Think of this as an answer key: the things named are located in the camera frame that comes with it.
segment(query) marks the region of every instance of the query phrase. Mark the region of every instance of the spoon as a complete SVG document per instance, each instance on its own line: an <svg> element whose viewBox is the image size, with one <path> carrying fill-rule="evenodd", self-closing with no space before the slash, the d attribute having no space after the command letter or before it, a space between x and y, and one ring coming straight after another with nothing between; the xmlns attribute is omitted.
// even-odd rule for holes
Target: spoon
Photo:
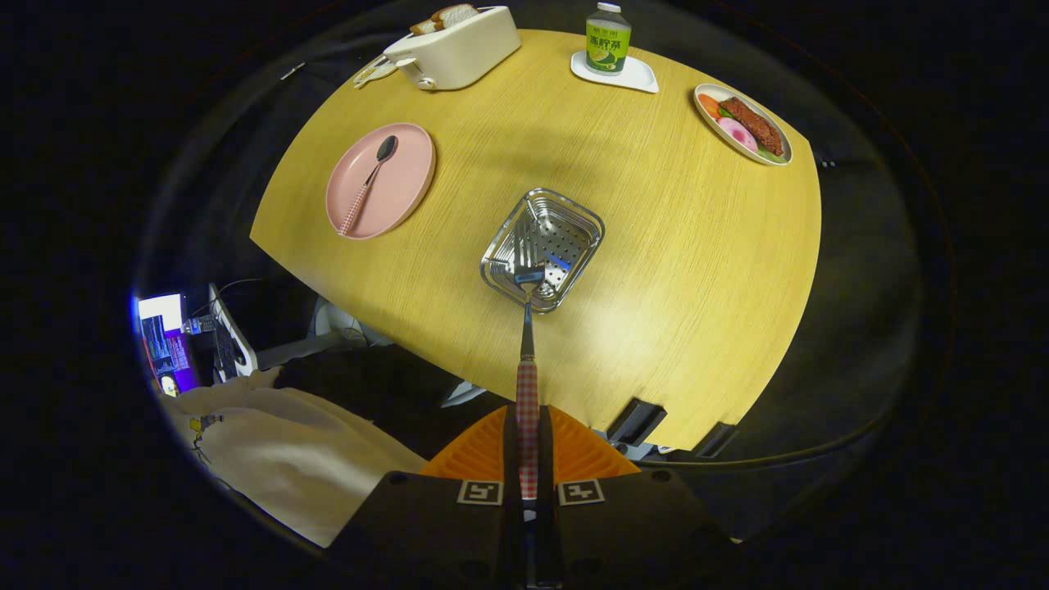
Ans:
<svg viewBox="0 0 1049 590"><path fill-rule="evenodd" d="M361 213L361 208L364 206L364 197L368 194L371 182L376 180L376 174L379 172L379 167L383 165L383 162L389 160L394 151L397 151L397 135L390 135L383 140L383 144L379 146L379 151L376 153L378 164L371 170L371 174L368 174L368 180L364 181L361 188L357 189L357 198L354 199L354 205L349 208L349 212L342 219L342 226L339 227L339 235L346 235L349 228L354 227L354 223L357 222L357 216Z"/></svg>

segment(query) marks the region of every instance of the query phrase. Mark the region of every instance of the orange gripper pad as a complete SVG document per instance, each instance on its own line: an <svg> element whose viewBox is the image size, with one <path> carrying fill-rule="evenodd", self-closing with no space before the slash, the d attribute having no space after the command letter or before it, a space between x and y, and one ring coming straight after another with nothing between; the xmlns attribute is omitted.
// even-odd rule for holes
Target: orange gripper pad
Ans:
<svg viewBox="0 0 1049 590"><path fill-rule="evenodd" d="M582 422L552 405L548 407L554 429L554 485L641 471Z"/></svg>
<svg viewBox="0 0 1049 590"><path fill-rule="evenodd" d="M476 421L441 449L420 475L452 480L501 482L502 423L507 406Z"/></svg>
<svg viewBox="0 0 1049 590"><path fill-rule="evenodd" d="M554 431L554 485L641 471L581 422L552 405L548 407ZM505 482L502 424L506 416L507 406L504 406L478 420L442 449L420 473L453 480Z"/></svg>

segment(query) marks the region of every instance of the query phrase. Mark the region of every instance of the white toaster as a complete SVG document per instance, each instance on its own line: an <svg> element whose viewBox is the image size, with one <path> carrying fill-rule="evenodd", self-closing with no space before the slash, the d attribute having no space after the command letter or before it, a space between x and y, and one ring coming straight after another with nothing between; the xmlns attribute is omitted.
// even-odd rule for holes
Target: white toaster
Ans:
<svg viewBox="0 0 1049 590"><path fill-rule="evenodd" d="M510 8L477 10L479 15L445 30L406 37L383 55L424 90L469 86L521 46Z"/></svg>

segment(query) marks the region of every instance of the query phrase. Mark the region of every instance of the meat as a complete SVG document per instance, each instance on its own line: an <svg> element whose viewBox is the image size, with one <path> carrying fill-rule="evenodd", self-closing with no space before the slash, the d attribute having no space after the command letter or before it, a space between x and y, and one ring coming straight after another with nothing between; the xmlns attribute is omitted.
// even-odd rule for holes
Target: meat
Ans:
<svg viewBox="0 0 1049 590"><path fill-rule="evenodd" d="M727 101L719 103L722 108L729 111L743 126L754 135L762 146L776 155L784 154L784 147L779 141L779 133L771 123L756 112L750 110L740 99L732 97Z"/></svg>

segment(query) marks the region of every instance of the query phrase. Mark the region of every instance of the white plate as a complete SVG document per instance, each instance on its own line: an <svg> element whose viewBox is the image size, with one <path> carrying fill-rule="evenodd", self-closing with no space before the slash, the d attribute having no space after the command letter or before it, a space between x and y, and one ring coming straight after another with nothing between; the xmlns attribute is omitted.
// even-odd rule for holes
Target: white plate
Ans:
<svg viewBox="0 0 1049 590"><path fill-rule="evenodd" d="M636 60L626 56L623 64L623 71L619 76L602 76L595 73L586 67L586 51L576 51L572 55L572 73L583 80L597 82L598 84L611 84L612 86L622 86L644 90L645 92L659 92L659 83L656 82L656 75L652 68L641 60Z"/></svg>
<svg viewBox="0 0 1049 590"><path fill-rule="evenodd" d="M737 142L736 139L730 135L728 131L722 129L721 125L718 124L714 118L710 117L710 113L707 112L707 109L703 108L703 105L700 104L701 93L707 94L708 97L718 101L719 103L722 101L727 101L732 97L735 97L740 99L740 101L743 102L743 104L747 105L747 107L750 108L750 110L764 117L765 120L768 121L770 125L772 125L772 128L776 130L776 133L779 133L779 142L783 144L784 148L784 153L780 157L783 157L787 162L785 164L780 164L778 162L772 162L771 160L766 160L761 155L758 155L757 153L747 149L747 146ZM738 92L734 92L732 90L729 90L728 88L725 88L724 86L719 86L716 84L700 84L699 86L695 87L694 90L692 90L692 102L695 103L695 108L699 109L700 117L702 117L703 120L706 121L711 128L713 128L714 132L721 135L721 138L726 142L728 142L730 146L740 150L740 152L746 155L747 157L753 160L754 162L759 162L762 164L767 164L769 166L787 166L787 164L790 164L790 161L793 157L793 152L790 149L790 141L784 133L784 130L780 129L778 125L776 125L776 122L773 121L772 118L769 117L767 112L765 112L765 110L763 110L759 106L752 103L750 99L748 99L747 97L744 97Z"/></svg>

